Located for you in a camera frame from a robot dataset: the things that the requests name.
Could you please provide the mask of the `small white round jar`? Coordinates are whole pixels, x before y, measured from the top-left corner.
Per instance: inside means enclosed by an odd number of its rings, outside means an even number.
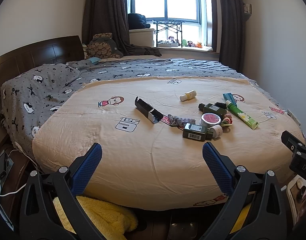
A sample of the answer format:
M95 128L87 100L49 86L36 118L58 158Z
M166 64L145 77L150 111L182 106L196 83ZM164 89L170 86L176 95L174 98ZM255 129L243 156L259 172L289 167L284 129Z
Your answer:
M220 125L214 125L209 129L210 133L212 133L212 138L216 139L218 137L221 137L223 134L222 127Z

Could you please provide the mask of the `dark green bottle with label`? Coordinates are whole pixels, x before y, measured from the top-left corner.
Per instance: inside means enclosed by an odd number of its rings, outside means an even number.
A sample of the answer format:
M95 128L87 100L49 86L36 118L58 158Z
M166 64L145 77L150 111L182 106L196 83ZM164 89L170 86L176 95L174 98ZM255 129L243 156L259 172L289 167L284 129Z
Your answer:
M182 137L196 141L206 141L213 138L213 133L204 126L186 123Z

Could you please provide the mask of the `round pink lid tin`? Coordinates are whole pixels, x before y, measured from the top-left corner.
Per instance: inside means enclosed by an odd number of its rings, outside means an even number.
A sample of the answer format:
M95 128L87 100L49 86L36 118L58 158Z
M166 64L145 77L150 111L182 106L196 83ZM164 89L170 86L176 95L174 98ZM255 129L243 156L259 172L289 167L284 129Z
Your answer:
M206 128L211 128L215 125L221 124L222 120L220 116L214 113L205 113L201 115L200 125Z

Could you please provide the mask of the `green daisy tube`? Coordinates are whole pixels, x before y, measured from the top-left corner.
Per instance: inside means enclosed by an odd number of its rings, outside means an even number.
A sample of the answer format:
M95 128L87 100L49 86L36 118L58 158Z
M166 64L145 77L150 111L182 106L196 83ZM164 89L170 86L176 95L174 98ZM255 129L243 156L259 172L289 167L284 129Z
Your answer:
M227 109L236 117L238 117L240 120L242 120L249 128L255 130L258 127L259 123L256 120L254 120L248 114L240 110L236 105L231 103L229 100L227 100L225 104L227 106Z

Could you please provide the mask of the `grey hair scrunchie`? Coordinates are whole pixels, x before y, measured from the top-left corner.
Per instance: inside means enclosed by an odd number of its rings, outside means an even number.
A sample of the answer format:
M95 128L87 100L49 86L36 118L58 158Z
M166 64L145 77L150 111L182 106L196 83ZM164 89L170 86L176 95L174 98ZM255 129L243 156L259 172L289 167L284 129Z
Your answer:
M172 127L185 127L186 124L196 124L195 119L181 118L171 114L168 114L168 121Z

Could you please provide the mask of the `blue tissue pack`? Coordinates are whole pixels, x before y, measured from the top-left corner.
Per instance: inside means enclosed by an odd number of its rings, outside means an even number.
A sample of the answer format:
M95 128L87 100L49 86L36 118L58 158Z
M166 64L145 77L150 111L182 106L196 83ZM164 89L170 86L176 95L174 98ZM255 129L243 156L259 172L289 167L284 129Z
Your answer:
M232 93L224 93L222 96L223 96L225 101L229 101L233 105L237 106L237 103L236 103Z

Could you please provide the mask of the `small yellow lotion bottle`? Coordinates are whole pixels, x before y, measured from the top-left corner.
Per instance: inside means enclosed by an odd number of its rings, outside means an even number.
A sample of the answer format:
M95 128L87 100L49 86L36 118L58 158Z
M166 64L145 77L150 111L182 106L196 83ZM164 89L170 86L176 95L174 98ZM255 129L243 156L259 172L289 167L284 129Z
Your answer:
M192 100L196 97L197 93L195 90L191 90L189 92L184 93L183 95L180 96L180 101L185 102L187 100Z

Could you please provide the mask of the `black box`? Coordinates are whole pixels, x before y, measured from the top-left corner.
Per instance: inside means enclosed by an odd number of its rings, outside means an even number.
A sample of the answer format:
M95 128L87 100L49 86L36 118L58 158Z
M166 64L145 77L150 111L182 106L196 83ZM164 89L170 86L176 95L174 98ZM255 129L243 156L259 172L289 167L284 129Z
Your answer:
M135 106L136 108L153 124L158 123L164 117L164 115L152 107L150 104L146 103L139 97L135 98Z

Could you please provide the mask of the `black thread spool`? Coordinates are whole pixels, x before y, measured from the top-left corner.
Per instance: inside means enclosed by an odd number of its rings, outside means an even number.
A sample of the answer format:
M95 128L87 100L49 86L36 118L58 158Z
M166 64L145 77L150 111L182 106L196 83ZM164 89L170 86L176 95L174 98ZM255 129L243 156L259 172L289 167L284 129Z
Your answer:
M227 109L227 105L223 102L216 102L215 105L221 109Z

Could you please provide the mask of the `yellow fluffy towel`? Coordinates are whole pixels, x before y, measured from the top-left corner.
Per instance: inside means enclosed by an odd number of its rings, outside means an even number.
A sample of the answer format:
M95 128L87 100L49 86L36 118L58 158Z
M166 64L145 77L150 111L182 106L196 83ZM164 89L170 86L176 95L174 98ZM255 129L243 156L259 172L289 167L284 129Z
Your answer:
M124 233L137 228L135 215L125 207L84 196L77 200L106 239L125 239Z

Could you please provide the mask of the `beige cartoon print blanket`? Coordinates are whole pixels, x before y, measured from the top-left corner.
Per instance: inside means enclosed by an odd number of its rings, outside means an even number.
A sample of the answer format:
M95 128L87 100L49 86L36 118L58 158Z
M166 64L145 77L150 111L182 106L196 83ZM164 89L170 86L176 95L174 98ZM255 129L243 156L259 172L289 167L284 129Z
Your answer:
M252 130L239 118L212 141L233 163L251 172L273 170L279 181L291 176L291 152L281 142L285 119L270 117L261 107L269 100L246 80L224 77L144 77L89 83L41 126L32 143L45 172L70 165L99 143L103 157L88 183L87 196L145 210L207 206L226 200L202 157L203 143L185 139L163 122L153 124L135 106L139 97L164 115L200 120L200 103L240 97L238 107L259 122ZM180 96L195 90L192 100ZM304 141L304 135L294 134Z

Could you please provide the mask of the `grey cartoon print bedsheet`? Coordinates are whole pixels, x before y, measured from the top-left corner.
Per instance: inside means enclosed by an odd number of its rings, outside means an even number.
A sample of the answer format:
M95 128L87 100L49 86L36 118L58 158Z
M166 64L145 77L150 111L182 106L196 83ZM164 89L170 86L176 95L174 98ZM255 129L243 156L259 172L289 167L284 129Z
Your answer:
M256 81L236 70L215 61L186 59L138 59L71 61L43 64L7 78L0 87L0 116L13 146L30 157L32 142L47 119L69 97L90 82L144 77L168 77L169 84L179 87L180 77L225 77L246 80L255 90L269 100L269 106L261 107L270 117L285 119L282 130L302 135L299 121Z

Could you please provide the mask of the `teal small pillow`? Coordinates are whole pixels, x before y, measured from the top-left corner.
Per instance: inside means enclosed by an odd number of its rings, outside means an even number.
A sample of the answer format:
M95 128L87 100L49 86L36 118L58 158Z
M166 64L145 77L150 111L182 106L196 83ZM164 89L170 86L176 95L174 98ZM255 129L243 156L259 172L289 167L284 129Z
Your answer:
M98 64L98 63L101 61L101 59L98 58L98 57L90 57L90 58L88 58L88 60L89 60L92 64Z

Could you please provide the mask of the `dark wooden headboard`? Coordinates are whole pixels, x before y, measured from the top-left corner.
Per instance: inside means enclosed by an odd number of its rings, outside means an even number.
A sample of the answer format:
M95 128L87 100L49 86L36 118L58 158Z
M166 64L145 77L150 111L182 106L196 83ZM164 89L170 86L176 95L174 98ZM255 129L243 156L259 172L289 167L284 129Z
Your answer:
M66 63L82 59L84 51L78 35L26 45L0 56L0 87L5 81L44 63Z

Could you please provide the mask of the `brown patterned cushion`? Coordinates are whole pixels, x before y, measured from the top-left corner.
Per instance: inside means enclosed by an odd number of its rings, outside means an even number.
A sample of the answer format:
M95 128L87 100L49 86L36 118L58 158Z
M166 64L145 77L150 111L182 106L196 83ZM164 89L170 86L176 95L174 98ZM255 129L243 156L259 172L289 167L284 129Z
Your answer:
M86 58L97 57L100 59L121 59L124 55L112 39L112 33L101 33L93 36L86 47Z

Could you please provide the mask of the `right dark curtain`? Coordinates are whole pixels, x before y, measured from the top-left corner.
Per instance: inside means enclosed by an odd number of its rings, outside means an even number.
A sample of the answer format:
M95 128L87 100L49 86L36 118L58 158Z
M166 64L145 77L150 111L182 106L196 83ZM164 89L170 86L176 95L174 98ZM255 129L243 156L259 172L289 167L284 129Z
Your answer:
M219 62L241 72L245 57L245 31L243 0L220 0L221 44Z

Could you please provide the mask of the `dark curtain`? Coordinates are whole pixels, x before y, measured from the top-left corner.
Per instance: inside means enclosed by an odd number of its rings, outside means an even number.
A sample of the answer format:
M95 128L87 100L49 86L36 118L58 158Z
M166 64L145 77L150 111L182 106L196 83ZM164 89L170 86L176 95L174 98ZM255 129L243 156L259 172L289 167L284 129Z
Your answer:
M245 57L245 31L243 0L220 0L221 44L219 62L241 72Z
M96 34L111 33L117 49L125 56L150 55L161 57L157 48L130 43L127 0L86 0L81 38L84 44Z

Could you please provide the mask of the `small toys on windowsill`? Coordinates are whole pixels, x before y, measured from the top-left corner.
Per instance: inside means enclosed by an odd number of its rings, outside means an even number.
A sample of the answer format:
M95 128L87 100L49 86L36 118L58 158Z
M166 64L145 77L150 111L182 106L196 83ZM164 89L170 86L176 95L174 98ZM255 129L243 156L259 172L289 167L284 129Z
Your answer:
M203 48L201 42L193 43L192 41L187 41L183 39L179 41L178 39L174 38L173 36L169 36L164 41L157 41L158 47L189 47L189 48Z

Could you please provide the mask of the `white storage box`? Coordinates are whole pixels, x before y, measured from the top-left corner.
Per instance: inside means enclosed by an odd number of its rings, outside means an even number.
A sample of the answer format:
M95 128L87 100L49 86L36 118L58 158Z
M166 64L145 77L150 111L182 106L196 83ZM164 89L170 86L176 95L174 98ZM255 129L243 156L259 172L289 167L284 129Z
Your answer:
M154 32L152 28L129 30L130 43L137 46L153 47Z

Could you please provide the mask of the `black folding rack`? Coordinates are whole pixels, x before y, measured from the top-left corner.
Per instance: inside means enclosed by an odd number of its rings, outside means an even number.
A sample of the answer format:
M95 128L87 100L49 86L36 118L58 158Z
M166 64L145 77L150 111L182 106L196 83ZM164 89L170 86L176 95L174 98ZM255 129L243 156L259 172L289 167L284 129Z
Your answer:
M156 47L183 47L183 20L153 20L156 26ZM165 40L159 38L164 33Z

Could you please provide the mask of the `dark folded clothes pile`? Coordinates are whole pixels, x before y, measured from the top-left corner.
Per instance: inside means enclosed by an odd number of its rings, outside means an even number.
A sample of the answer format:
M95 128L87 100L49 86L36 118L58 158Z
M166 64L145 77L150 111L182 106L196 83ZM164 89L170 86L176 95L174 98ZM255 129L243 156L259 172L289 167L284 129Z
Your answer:
M128 14L129 29L149 29L150 24L147 23L146 17L137 13Z

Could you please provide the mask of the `window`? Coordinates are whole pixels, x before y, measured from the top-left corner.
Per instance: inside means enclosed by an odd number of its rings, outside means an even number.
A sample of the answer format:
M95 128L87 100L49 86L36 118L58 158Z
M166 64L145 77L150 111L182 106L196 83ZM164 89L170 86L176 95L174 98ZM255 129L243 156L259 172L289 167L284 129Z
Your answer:
M127 0L128 12L146 17L156 30L153 20L183 20L183 39L211 47L213 42L212 0Z

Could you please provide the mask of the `left dark curtain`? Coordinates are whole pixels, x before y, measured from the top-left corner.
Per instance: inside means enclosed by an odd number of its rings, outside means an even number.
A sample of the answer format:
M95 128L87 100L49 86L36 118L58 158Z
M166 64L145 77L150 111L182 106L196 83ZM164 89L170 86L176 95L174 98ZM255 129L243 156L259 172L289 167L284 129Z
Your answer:
M157 48L130 43L127 0L86 0L81 38L84 44L96 34L111 33L117 49L125 56L150 55L161 57Z

